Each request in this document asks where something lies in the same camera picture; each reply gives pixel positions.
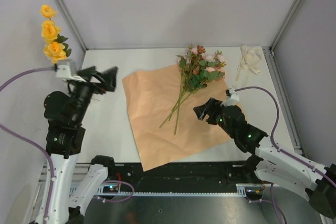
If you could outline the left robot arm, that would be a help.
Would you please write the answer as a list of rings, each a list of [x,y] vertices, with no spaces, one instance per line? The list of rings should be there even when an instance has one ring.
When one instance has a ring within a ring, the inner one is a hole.
[[[85,128],[82,121],[94,94],[113,92],[117,67],[98,72],[94,66],[79,71],[81,80],[69,80],[69,94],[54,91],[44,100],[48,121],[48,165],[43,199],[34,223],[83,223],[86,210],[100,185],[115,178],[114,159],[97,155],[80,185],[70,192],[81,152]]]

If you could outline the cream printed ribbon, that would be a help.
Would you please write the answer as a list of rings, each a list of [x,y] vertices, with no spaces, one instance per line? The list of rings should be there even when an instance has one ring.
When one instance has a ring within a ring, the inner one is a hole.
[[[262,61],[262,56],[262,51],[257,47],[241,46],[241,58],[237,67],[234,88],[247,87],[253,76],[261,73],[259,65]]]

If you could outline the green and peach wrapping paper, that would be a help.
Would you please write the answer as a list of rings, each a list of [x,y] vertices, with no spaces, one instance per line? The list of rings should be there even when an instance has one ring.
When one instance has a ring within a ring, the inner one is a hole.
[[[144,171],[177,161],[231,140],[220,127],[197,119],[194,107],[209,98],[224,101],[228,89],[223,80],[215,80],[195,94],[166,118],[180,92],[177,65],[152,71],[139,70],[123,78],[127,111]]]

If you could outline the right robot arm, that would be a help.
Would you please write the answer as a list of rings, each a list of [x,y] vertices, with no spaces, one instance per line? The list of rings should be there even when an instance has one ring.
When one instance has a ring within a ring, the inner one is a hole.
[[[307,200],[321,215],[335,218],[335,164],[325,166],[271,142],[270,136],[249,124],[237,105],[210,98],[194,107],[199,120],[218,125],[244,153],[250,153],[243,179],[279,185]]]

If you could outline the yellow rose stem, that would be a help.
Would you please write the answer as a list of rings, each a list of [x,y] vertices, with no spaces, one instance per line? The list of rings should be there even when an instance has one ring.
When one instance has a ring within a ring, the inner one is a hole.
[[[61,35],[61,28],[56,25],[53,18],[57,12],[49,5],[42,5],[40,14],[45,19],[41,24],[41,37],[43,38],[44,54],[56,65],[59,61],[66,60],[72,53],[67,44],[68,37]]]

